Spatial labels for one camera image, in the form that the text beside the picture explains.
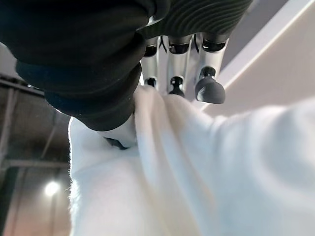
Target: black fabric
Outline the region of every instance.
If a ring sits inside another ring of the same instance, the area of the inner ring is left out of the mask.
[[[158,2],[0,0],[0,41],[17,58],[19,75],[51,105],[106,131],[134,110],[145,53],[135,32],[153,14],[166,14]]]

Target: ribbed black material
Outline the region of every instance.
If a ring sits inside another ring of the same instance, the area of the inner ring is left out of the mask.
[[[166,10],[154,0],[0,0],[0,41],[22,78],[97,131],[134,111],[145,43],[135,31]]]
[[[166,17],[140,33],[182,37],[207,32],[212,41],[225,42],[252,0],[171,0]]]

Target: robotic hand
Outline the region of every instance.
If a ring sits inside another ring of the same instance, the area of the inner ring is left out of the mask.
[[[0,0],[0,42],[17,58],[19,75],[44,90],[52,106],[124,149],[136,140],[133,93],[141,66],[140,83],[162,94],[224,102],[216,78],[251,1]],[[163,41],[164,77],[158,75]],[[199,51],[194,88],[187,77],[192,46]]]
[[[161,94],[185,97],[188,92],[194,93],[193,99],[200,102],[223,103],[225,91],[216,78],[228,39],[251,2],[252,0],[172,0],[170,10],[163,19],[156,18],[138,31],[146,39],[146,51],[141,59],[140,84],[153,86]],[[188,66],[192,45],[198,53],[198,62],[193,83],[189,83],[191,78],[188,77]],[[161,46],[168,57],[167,72],[164,75],[159,75]],[[115,134],[133,133],[135,136],[133,122],[130,122],[132,119],[131,116],[124,127],[120,127],[123,132],[119,129]],[[123,135],[114,137],[124,143],[126,139],[131,141]]]

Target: wall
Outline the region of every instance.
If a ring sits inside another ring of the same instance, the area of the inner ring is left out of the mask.
[[[287,105],[315,95],[315,4],[297,19],[226,91],[226,102],[210,105],[212,116],[232,115],[266,104]]]
[[[52,180],[60,184],[60,190],[49,197],[44,190]],[[21,168],[3,236],[68,236],[69,187],[67,169]]]
[[[0,43],[0,74],[20,78],[15,72],[16,59],[10,53],[8,48]]]

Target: white fabric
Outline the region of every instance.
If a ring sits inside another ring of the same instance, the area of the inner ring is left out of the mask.
[[[137,147],[69,126],[72,235],[315,235],[315,99],[230,118],[135,100]]]

